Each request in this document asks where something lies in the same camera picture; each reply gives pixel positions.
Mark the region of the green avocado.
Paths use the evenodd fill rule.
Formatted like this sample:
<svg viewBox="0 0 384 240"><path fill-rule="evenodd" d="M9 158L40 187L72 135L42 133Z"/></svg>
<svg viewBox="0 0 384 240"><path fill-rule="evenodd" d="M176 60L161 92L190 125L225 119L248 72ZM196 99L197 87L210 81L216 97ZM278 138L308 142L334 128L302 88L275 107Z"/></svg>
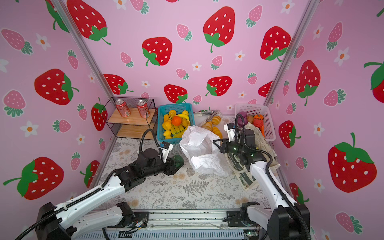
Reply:
<svg viewBox="0 0 384 240"><path fill-rule="evenodd" d="M176 169L180 169L184 165L184 159L180 155L175 155L174 161Z"/></svg>

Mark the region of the white plastic bag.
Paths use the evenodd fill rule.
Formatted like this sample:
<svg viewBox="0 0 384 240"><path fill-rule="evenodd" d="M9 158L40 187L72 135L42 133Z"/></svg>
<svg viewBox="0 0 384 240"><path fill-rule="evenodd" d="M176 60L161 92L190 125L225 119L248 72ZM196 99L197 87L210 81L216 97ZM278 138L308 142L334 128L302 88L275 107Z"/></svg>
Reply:
<svg viewBox="0 0 384 240"><path fill-rule="evenodd" d="M226 157L213 141L219 137L197 126L189 126L180 141L180 147L195 172L228 177L232 174Z"/></svg>

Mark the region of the beige canvas tote bag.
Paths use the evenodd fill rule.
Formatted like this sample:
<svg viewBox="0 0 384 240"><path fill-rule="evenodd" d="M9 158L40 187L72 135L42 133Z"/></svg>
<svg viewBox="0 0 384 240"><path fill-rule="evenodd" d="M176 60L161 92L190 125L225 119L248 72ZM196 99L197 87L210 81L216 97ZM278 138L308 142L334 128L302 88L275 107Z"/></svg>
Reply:
<svg viewBox="0 0 384 240"><path fill-rule="evenodd" d="M251 164L256 162L272 163L272 169L277 169L280 165L276 162L277 154L267 143L259 128L248 123L243 128L236 128L234 123L224 126L228 134L229 142L237 142L249 148L244 155L225 154L230 168L235 173L244 191L254 190L259 186L259 182L251 174Z"/></svg>

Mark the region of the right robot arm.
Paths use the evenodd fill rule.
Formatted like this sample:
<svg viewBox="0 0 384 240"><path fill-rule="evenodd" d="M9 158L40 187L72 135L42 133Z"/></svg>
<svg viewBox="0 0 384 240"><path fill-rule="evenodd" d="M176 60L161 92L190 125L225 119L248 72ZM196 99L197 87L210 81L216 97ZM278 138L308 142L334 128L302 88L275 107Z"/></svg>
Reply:
<svg viewBox="0 0 384 240"><path fill-rule="evenodd" d="M273 175L270 166L273 156L256 147L256 135L247 129L242 114L234 123L225 125L228 138L214 140L213 144L224 154L234 173L249 173L259 184L270 208L258 202L242 204L238 214L231 214L224 222L240 222L246 227L259 226L259 240L309 240L310 211L292 198Z"/></svg>

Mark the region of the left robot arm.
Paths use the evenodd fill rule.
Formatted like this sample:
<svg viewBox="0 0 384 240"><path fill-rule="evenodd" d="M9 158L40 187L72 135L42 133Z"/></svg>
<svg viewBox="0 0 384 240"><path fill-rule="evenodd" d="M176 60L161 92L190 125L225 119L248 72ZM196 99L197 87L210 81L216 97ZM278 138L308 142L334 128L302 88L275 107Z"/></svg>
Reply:
<svg viewBox="0 0 384 240"><path fill-rule="evenodd" d="M137 159L109 173L106 180L82 195L54 206L47 203L39 210L36 223L24 230L18 240L35 231L39 240L74 240L105 227L125 227L133 222L134 214L127 203L120 203L100 213L92 213L106 201L122 195L144 183L147 177L172 176L184 165L184 159L169 157L171 144L156 143L155 149L139 145Z"/></svg>

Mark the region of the yellow striped bread roll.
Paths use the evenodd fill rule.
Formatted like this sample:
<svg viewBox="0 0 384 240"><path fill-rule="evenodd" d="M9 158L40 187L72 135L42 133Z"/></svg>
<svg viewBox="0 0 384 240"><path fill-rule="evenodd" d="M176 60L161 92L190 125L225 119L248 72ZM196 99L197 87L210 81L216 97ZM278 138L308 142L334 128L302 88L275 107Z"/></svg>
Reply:
<svg viewBox="0 0 384 240"><path fill-rule="evenodd" d="M223 135L221 133L221 131L217 128L217 127L213 127L212 128L212 132L217 135L219 137L219 139L222 139L223 138Z"/></svg>

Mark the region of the long striped bread loaf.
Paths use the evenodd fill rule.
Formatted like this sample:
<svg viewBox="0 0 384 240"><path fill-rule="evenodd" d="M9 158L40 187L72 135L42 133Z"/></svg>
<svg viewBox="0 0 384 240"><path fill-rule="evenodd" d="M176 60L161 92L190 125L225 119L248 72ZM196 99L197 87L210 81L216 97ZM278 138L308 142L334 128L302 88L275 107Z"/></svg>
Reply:
<svg viewBox="0 0 384 240"><path fill-rule="evenodd" d="M212 132L213 131L213 123L212 123L212 121L206 122L204 125L202 125L202 128Z"/></svg>

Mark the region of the white plastic tray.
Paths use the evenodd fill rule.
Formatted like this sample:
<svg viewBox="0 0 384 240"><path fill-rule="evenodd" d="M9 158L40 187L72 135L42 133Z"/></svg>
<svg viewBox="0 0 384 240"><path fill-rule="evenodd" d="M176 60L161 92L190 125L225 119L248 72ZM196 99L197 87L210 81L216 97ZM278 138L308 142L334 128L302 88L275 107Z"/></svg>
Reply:
<svg viewBox="0 0 384 240"><path fill-rule="evenodd" d="M222 118L221 122L219 125L215 126L213 125L213 127L217 127L222 135L223 135L223 139L226 139L228 137L228 134L226 132L226 130L224 129L224 126L226 124L228 124L230 122L230 118L229 117L226 117L226 116L223 116L220 112L216 115L216 116L220 116ZM212 118L214 116L211 116L211 117L198 117L196 113L194 113L194 118L195 118L195 125L202 128L202 125L204 125L206 122L209 122L209 121L212 121Z"/></svg>

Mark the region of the small striped bread roll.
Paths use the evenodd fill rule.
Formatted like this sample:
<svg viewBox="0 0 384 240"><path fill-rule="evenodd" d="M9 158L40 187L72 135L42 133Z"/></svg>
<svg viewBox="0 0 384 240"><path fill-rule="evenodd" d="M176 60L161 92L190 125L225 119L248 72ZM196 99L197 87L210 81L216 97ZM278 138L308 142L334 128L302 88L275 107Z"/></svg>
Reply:
<svg viewBox="0 0 384 240"><path fill-rule="evenodd" d="M214 116L214 117L212 118L212 124L215 125L215 126L217 126L217 125L220 124L221 120L222 120L222 118L221 118L220 116Z"/></svg>

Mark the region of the metal tongs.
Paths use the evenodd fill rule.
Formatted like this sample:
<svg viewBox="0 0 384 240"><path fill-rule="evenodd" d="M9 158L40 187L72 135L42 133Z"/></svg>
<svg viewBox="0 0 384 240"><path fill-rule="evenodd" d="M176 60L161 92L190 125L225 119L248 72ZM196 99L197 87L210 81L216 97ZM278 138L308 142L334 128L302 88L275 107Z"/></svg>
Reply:
<svg viewBox="0 0 384 240"><path fill-rule="evenodd" d="M220 111L219 110L211 110L211 111L200 111L200 112L196 112L197 116L198 117L211 117L211 116L215 116L219 113Z"/></svg>

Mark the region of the purple onion back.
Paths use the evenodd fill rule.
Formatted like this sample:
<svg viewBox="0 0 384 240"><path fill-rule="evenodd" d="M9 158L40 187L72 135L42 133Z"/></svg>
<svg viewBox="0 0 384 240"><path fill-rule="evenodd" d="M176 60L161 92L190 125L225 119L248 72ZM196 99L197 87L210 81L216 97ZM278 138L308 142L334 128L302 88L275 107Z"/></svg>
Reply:
<svg viewBox="0 0 384 240"><path fill-rule="evenodd" d="M246 113L246 112L239 112L239 114L240 114L244 119L247 118L247 113Z"/></svg>

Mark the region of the yellow lemon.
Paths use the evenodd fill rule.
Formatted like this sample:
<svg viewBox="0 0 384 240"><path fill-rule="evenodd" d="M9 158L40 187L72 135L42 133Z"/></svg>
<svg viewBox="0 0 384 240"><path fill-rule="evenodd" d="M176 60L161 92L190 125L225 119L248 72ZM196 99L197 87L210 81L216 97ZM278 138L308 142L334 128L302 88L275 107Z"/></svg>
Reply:
<svg viewBox="0 0 384 240"><path fill-rule="evenodd" d="M172 122L170 122L170 121L165 121L165 122L163 122L162 127L163 127L163 129L164 129L165 131L170 131L171 128L172 128Z"/></svg>

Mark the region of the brown potato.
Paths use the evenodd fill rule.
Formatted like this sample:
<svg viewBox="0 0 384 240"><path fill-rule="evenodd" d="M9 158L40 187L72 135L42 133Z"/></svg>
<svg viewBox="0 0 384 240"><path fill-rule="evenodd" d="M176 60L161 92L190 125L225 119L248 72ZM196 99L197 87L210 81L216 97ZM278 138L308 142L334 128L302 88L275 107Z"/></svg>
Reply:
<svg viewBox="0 0 384 240"><path fill-rule="evenodd" d="M254 117L253 116L247 116L247 120L249 123L252 123L254 121Z"/></svg>

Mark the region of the orange fruit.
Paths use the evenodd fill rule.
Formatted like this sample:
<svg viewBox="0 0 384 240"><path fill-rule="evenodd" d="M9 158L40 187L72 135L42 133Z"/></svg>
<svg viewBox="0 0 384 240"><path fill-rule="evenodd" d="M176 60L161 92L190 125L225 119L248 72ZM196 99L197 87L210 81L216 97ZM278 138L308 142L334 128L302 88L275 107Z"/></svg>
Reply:
<svg viewBox="0 0 384 240"><path fill-rule="evenodd" d="M174 126L180 126L182 124L182 118L174 116L172 118L172 125Z"/></svg>

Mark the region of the red tomato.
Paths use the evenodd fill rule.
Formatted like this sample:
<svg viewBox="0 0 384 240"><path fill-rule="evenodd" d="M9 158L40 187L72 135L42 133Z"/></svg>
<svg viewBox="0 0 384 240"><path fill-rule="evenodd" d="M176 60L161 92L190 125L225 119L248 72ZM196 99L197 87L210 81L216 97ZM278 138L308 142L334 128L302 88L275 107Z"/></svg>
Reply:
<svg viewBox="0 0 384 240"><path fill-rule="evenodd" d="M259 129L264 127L264 121L262 119L254 119L253 125Z"/></svg>

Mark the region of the white plastic basket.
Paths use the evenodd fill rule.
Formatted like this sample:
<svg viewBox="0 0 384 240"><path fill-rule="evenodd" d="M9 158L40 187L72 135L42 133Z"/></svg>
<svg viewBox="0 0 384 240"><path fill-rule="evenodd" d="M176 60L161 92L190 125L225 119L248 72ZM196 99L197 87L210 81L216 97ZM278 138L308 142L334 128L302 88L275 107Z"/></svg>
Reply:
<svg viewBox="0 0 384 240"><path fill-rule="evenodd" d="M270 113L270 109L263 105L251 105L245 103L235 104L235 115L239 112L246 112L248 115L263 115L264 127L265 127L265 139L267 142L273 142L276 140L275 128Z"/></svg>

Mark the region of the orange carrot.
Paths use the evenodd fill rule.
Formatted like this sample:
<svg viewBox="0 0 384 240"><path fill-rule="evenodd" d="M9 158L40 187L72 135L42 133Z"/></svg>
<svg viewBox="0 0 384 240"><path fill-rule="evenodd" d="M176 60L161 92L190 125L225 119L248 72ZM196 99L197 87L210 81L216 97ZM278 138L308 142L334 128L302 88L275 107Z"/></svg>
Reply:
<svg viewBox="0 0 384 240"><path fill-rule="evenodd" d="M261 131L262 135L265 137L266 135L265 135L265 127L264 126L260 127L260 131Z"/></svg>

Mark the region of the teal plastic basket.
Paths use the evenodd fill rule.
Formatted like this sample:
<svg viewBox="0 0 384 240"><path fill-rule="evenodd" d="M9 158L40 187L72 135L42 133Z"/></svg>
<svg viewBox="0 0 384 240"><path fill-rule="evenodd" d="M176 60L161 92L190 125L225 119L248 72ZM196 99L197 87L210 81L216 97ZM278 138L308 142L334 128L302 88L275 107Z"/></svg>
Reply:
<svg viewBox="0 0 384 240"><path fill-rule="evenodd" d="M158 108L158 133L160 142L178 144L187 128L195 124L193 107L189 103L163 105Z"/></svg>

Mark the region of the red soda can right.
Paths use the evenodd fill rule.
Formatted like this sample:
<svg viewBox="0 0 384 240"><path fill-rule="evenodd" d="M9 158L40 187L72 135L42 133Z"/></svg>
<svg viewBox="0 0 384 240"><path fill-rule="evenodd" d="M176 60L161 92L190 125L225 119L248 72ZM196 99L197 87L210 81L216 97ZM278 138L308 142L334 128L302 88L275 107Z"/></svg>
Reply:
<svg viewBox="0 0 384 240"><path fill-rule="evenodd" d="M137 102L137 109L139 111L141 118L147 119L150 117L148 104L144 100L139 100Z"/></svg>

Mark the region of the red soda can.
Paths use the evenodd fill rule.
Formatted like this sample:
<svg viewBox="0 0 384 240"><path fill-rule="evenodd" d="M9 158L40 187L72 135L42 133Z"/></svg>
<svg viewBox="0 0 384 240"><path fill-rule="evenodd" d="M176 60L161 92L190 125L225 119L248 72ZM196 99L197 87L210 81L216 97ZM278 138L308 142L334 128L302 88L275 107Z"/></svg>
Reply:
<svg viewBox="0 0 384 240"><path fill-rule="evenodd" d="M144 100L139 100L137 102L137 109L139 111L141 118L147 119L150 117L148 104Z"/></svg>
<svg viewBox="0 0 384 240"><path fill-rule="evenodd" d="M127 118L131 115L130 109L124 100L117 99L115 105L122 118Z"/></svg>

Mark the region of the red soda can left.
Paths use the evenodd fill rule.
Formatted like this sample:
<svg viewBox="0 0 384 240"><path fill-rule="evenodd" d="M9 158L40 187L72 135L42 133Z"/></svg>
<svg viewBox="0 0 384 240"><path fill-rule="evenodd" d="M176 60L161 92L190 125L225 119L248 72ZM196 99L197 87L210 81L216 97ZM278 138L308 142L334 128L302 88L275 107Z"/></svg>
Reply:
<svg viewBox="0 0 384 240"><path fill-rule="evenodd" d="M130 109L124 100L117 99L115 105L122 118L127 118L131 115Z"/></svg>

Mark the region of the metal base rail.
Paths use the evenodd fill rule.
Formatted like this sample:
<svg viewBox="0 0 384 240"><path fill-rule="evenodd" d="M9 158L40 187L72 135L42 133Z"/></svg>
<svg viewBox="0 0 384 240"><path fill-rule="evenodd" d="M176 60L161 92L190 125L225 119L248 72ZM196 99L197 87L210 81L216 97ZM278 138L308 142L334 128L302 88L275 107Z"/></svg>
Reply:
<svg viewBox="0 0 384 240"><path fill-rule="evenodd" d="M215 210L139 210L141 225L96 229L82 234L79 240L259 240L269 239L268 218L271 209L252 206L251 212L261 217L251 220L237 209Z"/></svg>

